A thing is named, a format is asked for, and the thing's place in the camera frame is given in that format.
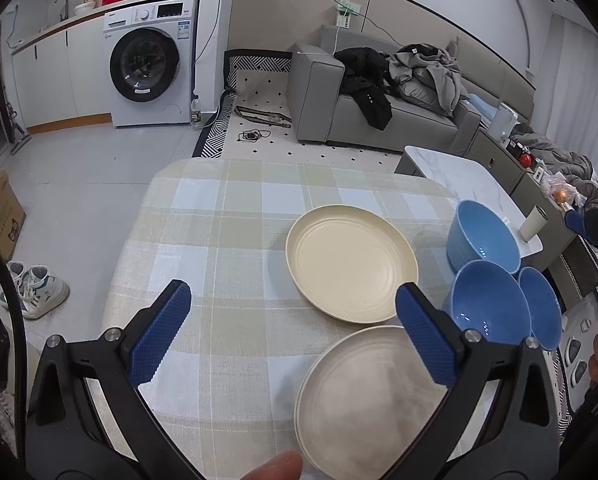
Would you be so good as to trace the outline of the person's left hand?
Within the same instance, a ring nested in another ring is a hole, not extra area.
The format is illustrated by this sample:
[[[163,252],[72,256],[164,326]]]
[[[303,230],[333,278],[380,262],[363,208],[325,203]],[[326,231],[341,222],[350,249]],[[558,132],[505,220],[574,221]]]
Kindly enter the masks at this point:
[[[295,451],[286,451],[245,474],[243,480],[298,480],[302,467],[301,455]]]

